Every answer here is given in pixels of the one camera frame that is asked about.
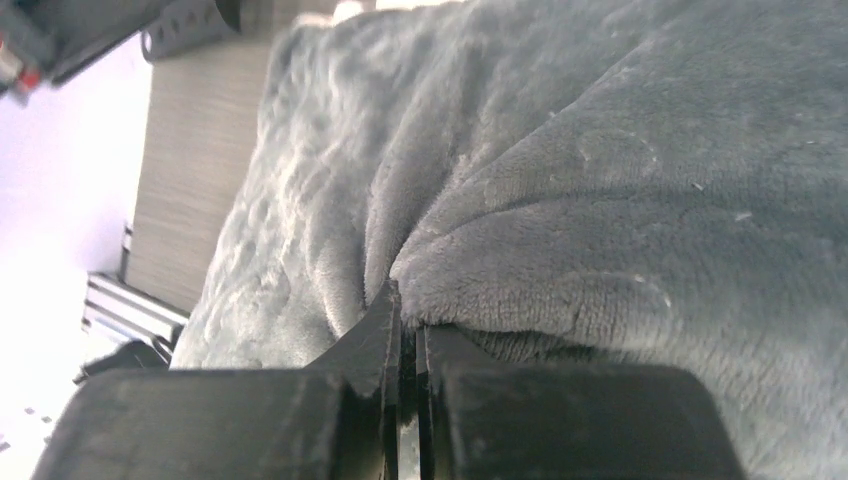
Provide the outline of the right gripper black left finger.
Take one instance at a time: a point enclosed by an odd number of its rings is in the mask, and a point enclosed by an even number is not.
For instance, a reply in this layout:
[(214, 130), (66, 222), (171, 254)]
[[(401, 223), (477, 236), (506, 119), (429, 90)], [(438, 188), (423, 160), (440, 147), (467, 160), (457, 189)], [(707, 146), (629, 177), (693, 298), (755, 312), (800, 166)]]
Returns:
[(301, 369), (123, 370), (72, 398), (37, 479), (394, 479), (395, 282)]

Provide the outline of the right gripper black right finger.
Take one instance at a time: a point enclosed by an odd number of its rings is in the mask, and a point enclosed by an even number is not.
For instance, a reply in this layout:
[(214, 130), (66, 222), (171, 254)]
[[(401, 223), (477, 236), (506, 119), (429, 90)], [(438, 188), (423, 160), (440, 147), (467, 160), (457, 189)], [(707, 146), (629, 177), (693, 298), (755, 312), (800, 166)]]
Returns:
[(707, 389), (664, 366), (510, 364), (416, 335), (426, 479), (741, 479)]

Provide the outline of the cream ruffled pillowcase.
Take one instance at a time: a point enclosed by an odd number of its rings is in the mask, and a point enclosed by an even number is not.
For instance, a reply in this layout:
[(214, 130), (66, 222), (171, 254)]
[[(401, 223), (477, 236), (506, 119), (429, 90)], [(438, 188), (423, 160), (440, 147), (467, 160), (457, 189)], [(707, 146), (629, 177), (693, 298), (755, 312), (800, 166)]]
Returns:
[(674, 365), (753, 479), (847, 475), (847, 5), (306, 19), (176, 369), (302, 367), (387, 279), (504, 360)]

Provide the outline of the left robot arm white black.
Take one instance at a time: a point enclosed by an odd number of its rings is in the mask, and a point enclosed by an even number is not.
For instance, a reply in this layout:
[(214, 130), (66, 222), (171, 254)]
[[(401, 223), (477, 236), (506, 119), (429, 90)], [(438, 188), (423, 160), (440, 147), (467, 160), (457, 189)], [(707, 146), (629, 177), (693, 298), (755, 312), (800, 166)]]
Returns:
[(138, 36), (153, 63), (242, 32), (229, 0), (43, 0), (1, 3), (1, 96), (26, 103)]

